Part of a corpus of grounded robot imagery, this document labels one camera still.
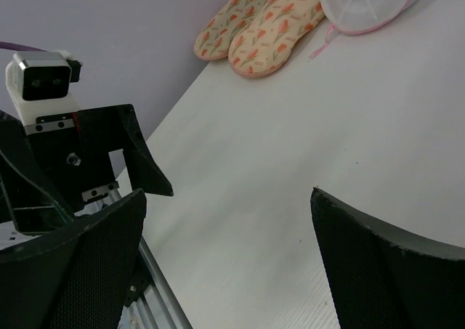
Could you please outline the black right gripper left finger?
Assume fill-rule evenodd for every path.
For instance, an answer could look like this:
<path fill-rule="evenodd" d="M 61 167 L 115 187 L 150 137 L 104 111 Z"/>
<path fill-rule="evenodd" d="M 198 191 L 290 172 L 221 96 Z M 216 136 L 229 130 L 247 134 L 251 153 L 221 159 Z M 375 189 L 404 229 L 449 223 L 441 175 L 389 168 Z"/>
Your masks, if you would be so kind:
<path fill-rule="evenodd" d="M 117 328 L 146 202 L 135 190 L 97 213 L 1 250 L 1 327 Z"/>

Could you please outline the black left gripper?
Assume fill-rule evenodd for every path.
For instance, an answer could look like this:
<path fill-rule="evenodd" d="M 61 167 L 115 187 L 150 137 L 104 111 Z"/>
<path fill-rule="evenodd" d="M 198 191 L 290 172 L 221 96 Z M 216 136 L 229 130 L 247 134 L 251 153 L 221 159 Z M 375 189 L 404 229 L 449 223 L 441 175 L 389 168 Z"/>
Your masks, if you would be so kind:
<path fill-rule="evenodd" d="M 25 131 L 18 119 L 2 111 L 2 211 L 22 234 L 46 234 L 73 223 L 73 210 L 118 190 L 110 159 L 118 150 L 133 190 L 174 195 L 132 105 L 41 116 Z"/>

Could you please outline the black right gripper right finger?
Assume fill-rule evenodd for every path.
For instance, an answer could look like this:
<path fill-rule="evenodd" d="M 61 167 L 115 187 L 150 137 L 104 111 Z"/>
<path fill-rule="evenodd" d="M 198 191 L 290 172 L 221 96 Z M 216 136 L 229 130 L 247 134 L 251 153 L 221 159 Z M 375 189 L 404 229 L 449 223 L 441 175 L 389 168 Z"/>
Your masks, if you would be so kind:
<path fill-rule="evenodd" d="M 463 328 L 464 249 L 406 231 L 320 188 L 312 223 L 341 328 Z"/>

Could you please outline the white pink mesh laundry bag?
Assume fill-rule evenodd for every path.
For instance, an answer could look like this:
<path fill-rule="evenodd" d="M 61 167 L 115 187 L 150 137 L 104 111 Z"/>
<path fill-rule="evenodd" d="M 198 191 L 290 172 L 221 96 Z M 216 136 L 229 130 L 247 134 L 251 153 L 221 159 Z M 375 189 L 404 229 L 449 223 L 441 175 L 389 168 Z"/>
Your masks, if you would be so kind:
<path fill-rule="evenodd" d="M 330 26 L 323 45 L 315 50 L 315 59 L 340 34 L 362 36 L 378 31 L 397 18 L 409 15 L 419 0 L 320 0 Z"/>

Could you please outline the floral pad near centre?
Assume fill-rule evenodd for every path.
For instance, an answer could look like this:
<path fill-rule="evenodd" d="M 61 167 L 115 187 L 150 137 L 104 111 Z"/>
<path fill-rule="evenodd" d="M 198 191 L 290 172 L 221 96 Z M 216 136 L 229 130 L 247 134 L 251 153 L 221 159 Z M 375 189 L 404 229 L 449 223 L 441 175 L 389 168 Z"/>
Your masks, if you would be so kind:
<path fill-rule="evenodd" d="M 267 0 L 254 19 L 230 45 L 228 61 L 246 78 L 277 71 L 297 42 L 325 15 L 320 0 Z"/>

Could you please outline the aluminium front rail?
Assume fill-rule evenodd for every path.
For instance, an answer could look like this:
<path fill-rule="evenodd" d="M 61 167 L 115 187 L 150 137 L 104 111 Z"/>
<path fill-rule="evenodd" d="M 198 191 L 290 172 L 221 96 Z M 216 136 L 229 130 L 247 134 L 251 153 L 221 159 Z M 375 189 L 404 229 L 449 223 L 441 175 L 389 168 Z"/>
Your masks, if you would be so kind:
<path fill-rule="evenodd" d="M 118 190 L 112 190 L 76 215 L 96 213 L 120 199 Z M 1 218 L 1 250 L 32 238 L 19 233 L 9 217 Z M 144 237 L 126 295 L 118 328 L 193 328 Z"/>

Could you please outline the floral pad near wall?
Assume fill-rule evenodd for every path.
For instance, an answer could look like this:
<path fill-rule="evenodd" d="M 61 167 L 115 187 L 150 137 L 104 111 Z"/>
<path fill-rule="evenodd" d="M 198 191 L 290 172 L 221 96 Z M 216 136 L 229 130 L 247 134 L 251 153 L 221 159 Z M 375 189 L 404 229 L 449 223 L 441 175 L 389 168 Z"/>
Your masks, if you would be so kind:
<path fill-rule="evenodd" d="M 229 0 L 199 33 L 193 51 L 205 61 L 228 55 L 230 44 L 265 6 L 268 0 Z"/>

